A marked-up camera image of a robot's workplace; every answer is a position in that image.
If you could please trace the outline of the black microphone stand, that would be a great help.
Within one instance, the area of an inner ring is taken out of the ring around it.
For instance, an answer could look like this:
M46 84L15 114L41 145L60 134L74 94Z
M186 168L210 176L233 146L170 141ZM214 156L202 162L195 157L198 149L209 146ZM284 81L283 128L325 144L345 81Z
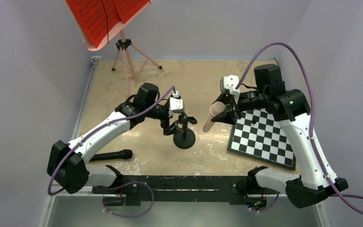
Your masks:
M182 113L178 117L178 123L181 124L181 132L174 134L173 142L178 148L189 149L194 145L196 137L194 131L188 128L188 124L197 124L197 119Z

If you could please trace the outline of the pink tripod music stand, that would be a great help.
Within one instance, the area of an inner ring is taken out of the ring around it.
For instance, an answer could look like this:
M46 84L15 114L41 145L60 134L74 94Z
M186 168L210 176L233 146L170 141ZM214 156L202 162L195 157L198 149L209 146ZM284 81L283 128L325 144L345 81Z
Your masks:
M140 75L140 73L142 72L143 68L145 67L146 63L148 61L152 62L156 67L158 67L160 70L163 68L162 65L160 65L158 62L156 62L153 58L151 58L150 56L148 56L146 53L144 53L140 48L138 48L133 42L131 42L130 45L128 45L125 48L122 48L123 43L127 43L129 40L126 39L126 36L124 34L124 28L132 21L133 19L131 18L128 22L126 23L122 23L119 22L117 23L114 28L112 28L109 31L109 34L107 35L107 37L109 38L109 40L113 39L117 34L120 35L120 40L121 40L121 44L119 44L119 48L118 51L115 55L115 59L112 65L112 71L116 70L116 64L118 61L121 61L124 64L124 68L125 68L125 78L126 78L126 84L127 84L127 93L128 95L131 95L131 89L130 89L130 80L131 79L137 79L138 76ZM141 66L139 72L135 71L133 62L132 62L132 57L129 51L129 48L133 48L135 49L137 52L139 52L140 54L142 54L145 57L145 61L143 63L143 65Z

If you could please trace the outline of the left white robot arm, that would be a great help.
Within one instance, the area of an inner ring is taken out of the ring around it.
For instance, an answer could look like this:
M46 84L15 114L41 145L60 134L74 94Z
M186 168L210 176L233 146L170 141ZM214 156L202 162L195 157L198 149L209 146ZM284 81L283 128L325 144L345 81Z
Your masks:
M47 166L51 177L47 193L50 196L62 191L73 194L85 186L103 186L109 193L119 192L121 173L111 165L88 169L93 156L146 118L159 120L165 136L180 133L179 124L169 121L174 114L184 112L185 102L174 86L161 96L158 86L144 83L93 129L69 142L59 140L53 144Z

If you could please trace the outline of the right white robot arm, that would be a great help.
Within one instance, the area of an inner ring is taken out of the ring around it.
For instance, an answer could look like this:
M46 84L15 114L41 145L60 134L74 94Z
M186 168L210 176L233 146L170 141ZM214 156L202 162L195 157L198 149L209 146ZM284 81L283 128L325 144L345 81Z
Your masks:
M310 128L311 110L304 93L286 90L275 64L255 67L254 76L256 89L249 92L240 92L235 75L221 79L220 96L210 106L203 131L208 132L216 122L234 125L242 112L265 109L287 136L301 172L293 175L256 167L248 172L243 191L269 188L286 194L295 207L305 208L346 190L347 180L337 177Z

